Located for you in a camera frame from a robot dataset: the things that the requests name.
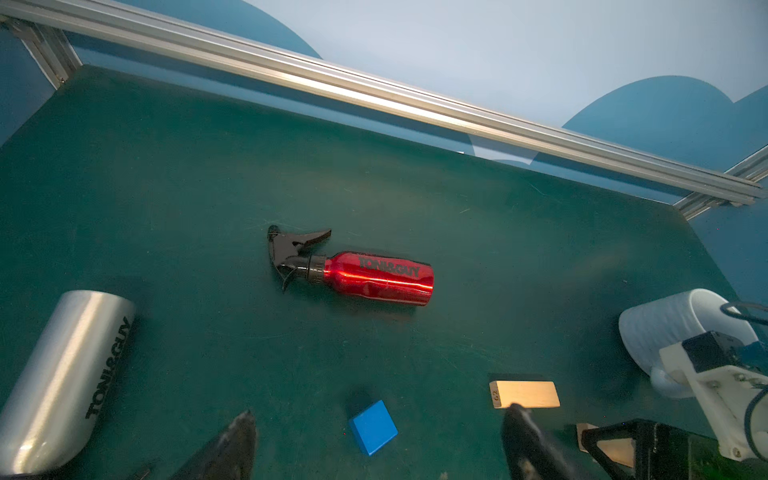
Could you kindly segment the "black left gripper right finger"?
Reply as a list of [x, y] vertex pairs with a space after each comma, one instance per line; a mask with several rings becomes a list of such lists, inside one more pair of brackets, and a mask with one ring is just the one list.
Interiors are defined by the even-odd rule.
[[585, 478], [585, 471], [520, 404], [513, 403], [505, 409], [501, 440], [510, 473], [515, 479], [532, 479], [532, 474], [539, 479]]

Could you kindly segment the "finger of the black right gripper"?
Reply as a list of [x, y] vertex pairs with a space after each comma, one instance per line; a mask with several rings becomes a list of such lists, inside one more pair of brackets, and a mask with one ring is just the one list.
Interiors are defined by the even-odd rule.
[[653, 460], [658, 447], [658, 424], [635, 419], [607, 427], [584, 427], [583, 450], [611, 479], [658, 479]]

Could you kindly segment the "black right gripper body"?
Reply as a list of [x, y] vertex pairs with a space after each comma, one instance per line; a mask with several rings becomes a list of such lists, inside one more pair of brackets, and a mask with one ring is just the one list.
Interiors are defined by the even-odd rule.
[[655, 428], [654, 479], [767, 478], [767, 463], [759, 459], [737, 461], [722, 456], [715, 439], [660, 424]]

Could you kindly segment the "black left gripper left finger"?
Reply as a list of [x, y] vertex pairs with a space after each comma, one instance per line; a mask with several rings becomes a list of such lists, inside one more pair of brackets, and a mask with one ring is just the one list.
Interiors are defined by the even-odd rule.
[[171, 479], [250, 479], [256, 449], [255, 419], [250, 410], [245, 410], [198, 450]]

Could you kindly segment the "natural wood block 62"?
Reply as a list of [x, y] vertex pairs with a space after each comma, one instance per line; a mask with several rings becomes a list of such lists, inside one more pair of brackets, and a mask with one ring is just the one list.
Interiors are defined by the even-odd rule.
[[551, 381], [492, 381], [489, 383], [492, 404], [495, 409], [509, 408], [514, 404], [527, 409], [559, 408], [560, 399]]

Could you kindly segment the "natural wood block 51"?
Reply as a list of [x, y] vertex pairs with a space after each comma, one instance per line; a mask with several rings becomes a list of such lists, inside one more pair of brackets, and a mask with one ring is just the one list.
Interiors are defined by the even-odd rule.
[[[587, 453], [588, 450], [582, 442], [582, 434], [585, 430], [596, 429], [595, 425], [589, 423], [578, 423], [576, 425], [577, 430], [577, 443], [580, 451]], [[608, 456], [608, 458], [624, 467], [633, 469], [635, 466], [635, 453], [634, 443], [632, 439], [613, 439], [613, 440], [601, 440], [597, 442], [597, 446]]]

